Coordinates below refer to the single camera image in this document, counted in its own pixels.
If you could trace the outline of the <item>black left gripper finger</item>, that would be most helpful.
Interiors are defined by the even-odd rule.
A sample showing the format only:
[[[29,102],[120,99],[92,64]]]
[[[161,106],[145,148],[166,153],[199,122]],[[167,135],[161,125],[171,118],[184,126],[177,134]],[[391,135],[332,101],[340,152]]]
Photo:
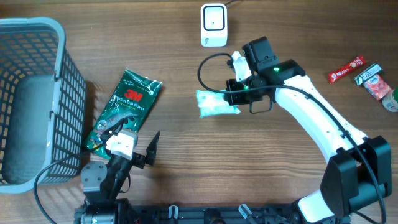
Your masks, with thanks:
[[[106,119],[106,124],[102,127],[102,134],[99,139],[103,142],[106,142],[112,135],[117,134],[124,124],[124,118],[119,119],[118,121]]]
[[[155,164],[157,145],[159,142],[160,131],[154,136],[146,149],[146,164],[153,166]]]

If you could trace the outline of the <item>teal tissue pack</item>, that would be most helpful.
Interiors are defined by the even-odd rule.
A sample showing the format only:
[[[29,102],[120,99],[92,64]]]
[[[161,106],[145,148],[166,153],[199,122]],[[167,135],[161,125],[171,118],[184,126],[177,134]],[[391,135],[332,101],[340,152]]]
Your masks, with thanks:
[[[230,106],[229,103],[224,100],[224,94],[197,90],[196,98],[200,110],[200,118],[221,114],[241,113],[237,106]]]

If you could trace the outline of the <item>green 3M gloves packet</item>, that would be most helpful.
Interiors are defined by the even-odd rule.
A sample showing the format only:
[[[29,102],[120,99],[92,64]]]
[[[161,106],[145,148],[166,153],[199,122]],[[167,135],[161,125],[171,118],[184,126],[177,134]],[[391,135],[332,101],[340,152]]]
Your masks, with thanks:
[[[109,159],[111,151],[105,148],[106,142],[100,140],[105,120],[118,121],[124,118],[122,129],[129,129],[138,134],[161,88],[162,82],[126,69],[83,145],[88,149],[94,149],[98,156]]]

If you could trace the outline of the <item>red coffee stick sachet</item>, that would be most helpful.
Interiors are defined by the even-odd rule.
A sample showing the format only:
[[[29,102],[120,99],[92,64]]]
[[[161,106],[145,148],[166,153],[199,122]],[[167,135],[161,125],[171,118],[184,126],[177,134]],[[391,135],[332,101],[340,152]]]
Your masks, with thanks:
[[[365,60],[365,58],[362,55],[355,57],[354,59],[352,59],[352,61],[350,61],[346,65],[342,66],[338,70],[329,73],[328,74],[329,83],[333,84],[340,78],[343,78],[346,75],[348,75],[349,73],[358,69],[359,67],[362,67],[363,65],[366,64],[366,62],[367,61]]]

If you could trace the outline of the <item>red white small box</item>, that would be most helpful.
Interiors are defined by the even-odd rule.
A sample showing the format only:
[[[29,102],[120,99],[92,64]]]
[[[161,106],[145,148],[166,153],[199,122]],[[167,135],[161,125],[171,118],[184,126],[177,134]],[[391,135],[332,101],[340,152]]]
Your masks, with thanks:
[[[378,74],[372,76],[363,83],[367,91],[377,100],[383,99],[392,88]]]

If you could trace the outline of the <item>green lid jar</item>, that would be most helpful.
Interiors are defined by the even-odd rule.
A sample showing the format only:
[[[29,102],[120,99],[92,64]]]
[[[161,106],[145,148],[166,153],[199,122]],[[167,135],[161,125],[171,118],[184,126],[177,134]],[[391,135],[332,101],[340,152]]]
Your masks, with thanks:
[[[391,111],[391,112],[398,111],[397,93],[398,93],[398,90],[395,88],[395,89],[391,90],[382,99],[382,105],[383,105],[383,107],[385,107],[386,110]]]

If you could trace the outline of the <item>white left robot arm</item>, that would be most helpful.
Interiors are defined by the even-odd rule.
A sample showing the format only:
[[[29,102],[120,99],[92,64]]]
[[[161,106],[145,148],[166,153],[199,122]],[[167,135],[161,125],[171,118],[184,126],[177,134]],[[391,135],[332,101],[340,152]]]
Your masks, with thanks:
[[[92,223],[140,223],[140,217],[129,200],[118,199],[126,180],[130,181],[132,167],[144,168],[154,165],[160,132],[154,136],[146,149],[146,155],[134,152],[138,134],[123,127],[133,116],[123,118],[104,128],[99,138],[110,151],[108,163],[91,161],[81,171],[85,201],[75,210],[76,224]]]

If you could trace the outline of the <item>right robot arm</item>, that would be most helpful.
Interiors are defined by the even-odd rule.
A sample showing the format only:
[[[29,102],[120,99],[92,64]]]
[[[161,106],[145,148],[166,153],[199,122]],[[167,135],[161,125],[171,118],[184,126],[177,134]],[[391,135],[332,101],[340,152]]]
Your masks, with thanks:
[[[277,103],[297,120],[326,160],[319,190],[297,203],[302,222],[344,218],[390,196],[390,145],[347,122],[296,61],[280,62],[262,37],[235,51],[228,65],[236,75],[226,82],[230,105],[251,105],[268,96],[271,104]]]

